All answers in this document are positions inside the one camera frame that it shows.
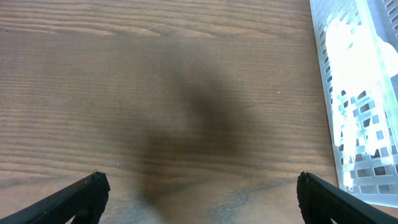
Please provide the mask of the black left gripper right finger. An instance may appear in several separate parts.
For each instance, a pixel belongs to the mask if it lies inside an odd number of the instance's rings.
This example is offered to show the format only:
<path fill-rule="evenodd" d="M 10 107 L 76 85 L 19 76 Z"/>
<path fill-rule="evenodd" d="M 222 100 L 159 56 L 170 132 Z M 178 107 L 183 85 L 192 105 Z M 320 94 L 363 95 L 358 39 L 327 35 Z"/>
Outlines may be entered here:
<path fill-rule="evenodd" d="M 309 172 L 302 172 L 298 176 L 297 198 L 306 224 L 397 224 L 397 218 L 370 206 Z"/>

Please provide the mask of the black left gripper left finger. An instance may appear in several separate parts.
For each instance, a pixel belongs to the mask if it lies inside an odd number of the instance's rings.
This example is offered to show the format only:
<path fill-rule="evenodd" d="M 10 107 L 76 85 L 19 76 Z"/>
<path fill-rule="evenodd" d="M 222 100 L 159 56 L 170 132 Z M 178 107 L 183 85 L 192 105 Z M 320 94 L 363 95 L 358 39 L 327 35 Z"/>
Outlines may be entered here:
<path fill-rule="evenodd" d="M 98 224 L 109 199 L 106 174 L 94 172 L 58 192 L 1 219 L 1 224 Z"/>

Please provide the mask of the white plastic spoon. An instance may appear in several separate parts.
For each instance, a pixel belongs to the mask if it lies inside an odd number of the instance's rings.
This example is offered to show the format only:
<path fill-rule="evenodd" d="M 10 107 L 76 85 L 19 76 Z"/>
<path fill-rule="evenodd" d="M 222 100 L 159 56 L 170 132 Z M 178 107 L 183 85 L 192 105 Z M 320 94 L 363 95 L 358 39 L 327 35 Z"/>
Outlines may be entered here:
<path fill-rule="evenodd" d="M 353 169 L 362 152 L 373 154 L 378 124 L 372 124 L 376 104 L 365 102 L 365 97 L 377 88 L 374 76 L 375 63 L 371 58 L 369 43 L 363 38 L 363 30 L 353 34 L 350 26 L 333 19 L 326 31 L 325 45 L 331 73 L 331 136 L 332 143 L 343 154 L 341 183 L 350 191 L 355 178 L 368 177 L 366 169 L 357 173 Z"/>
<path fill-rule="evenodd" d="M 397 75 L 397 51 L 390 43 L 383 41 L 380 37 L 377 38 L 377 41 L 384 58 L 385 71 L 389 78 L 392 78 Z"/>

